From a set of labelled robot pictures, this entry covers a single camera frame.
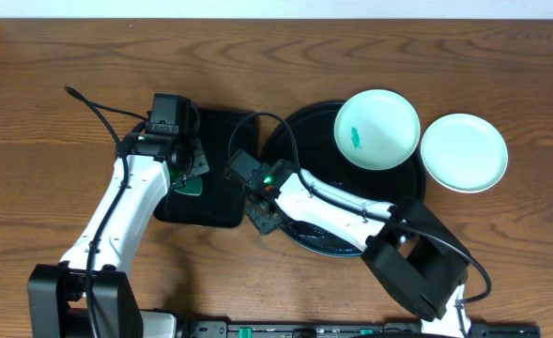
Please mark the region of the black rectangular tray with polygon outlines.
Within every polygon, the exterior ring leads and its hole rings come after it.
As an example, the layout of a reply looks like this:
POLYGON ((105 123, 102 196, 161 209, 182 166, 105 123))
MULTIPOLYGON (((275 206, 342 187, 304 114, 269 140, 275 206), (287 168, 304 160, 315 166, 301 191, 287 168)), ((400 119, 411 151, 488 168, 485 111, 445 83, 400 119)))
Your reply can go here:
POLYGON ((228 155, 239 149, 257 153, 258 127, 251 119, 238 127, 246 116, 241 112, 202 108, 200 115, 199 136, 209 167, 201 175, 201 194, 170 191, 156 207, 154 216, 166 223, 234 228, 242 220, 246 197, 238 184, 224 177, 224 167, 228 155))

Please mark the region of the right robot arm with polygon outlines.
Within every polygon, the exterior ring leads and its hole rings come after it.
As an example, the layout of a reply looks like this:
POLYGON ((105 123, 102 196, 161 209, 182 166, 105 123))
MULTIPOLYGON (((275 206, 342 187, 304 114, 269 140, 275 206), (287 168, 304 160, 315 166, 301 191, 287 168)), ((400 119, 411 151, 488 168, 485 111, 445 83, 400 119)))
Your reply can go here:
POLYGON ((230 167, 250 198, 262 234, 288 223, 323 229, 359 250, 386 292, 422 321, 422 333, 464 337, 468 250, 421 202, 364 199, 335 188, 291 161, 249 159, 230 167))

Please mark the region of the green sponge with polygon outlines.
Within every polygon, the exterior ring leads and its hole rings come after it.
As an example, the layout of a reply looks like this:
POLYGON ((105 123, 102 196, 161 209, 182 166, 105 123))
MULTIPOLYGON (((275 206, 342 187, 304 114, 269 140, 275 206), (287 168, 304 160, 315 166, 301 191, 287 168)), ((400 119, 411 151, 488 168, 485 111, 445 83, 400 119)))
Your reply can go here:
POLYGON ((175 183, 172 186, 172 190, 183 195, 199 196, 203 191, 202 178, 195 177, 175 183))

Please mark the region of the mint green plate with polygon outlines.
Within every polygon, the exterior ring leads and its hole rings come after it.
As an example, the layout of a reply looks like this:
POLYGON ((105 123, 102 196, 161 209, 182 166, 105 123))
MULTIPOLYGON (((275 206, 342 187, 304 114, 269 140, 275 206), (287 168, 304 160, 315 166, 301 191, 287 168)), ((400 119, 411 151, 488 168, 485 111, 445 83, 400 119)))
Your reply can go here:
POLYGON ((426 172, 445 188, 486 191, 501 181, 509 152, 501 133, 476 115, 450 114, 424 132, 420 148, 426 172))
POLYGON ((354 165, 372 171, 403 163, 416 150, 420 135, 415 108, 403 96, 385 89, 362 91, 348 99, 333 125, 341 154, 354 165))

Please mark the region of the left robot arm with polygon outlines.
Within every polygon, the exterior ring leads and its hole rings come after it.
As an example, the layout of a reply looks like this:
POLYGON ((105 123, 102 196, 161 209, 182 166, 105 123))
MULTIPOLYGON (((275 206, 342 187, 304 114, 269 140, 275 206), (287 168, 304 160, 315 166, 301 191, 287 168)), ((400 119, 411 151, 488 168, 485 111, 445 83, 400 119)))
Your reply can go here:
POLYGON ((139 308, 129 277, 154 210, 172 188, 200 193, 209 170, 199 138, 129 133, 92 219, 56 265, 38 264, 27 291, 36 337, 176 337, 177 317, 139 308))

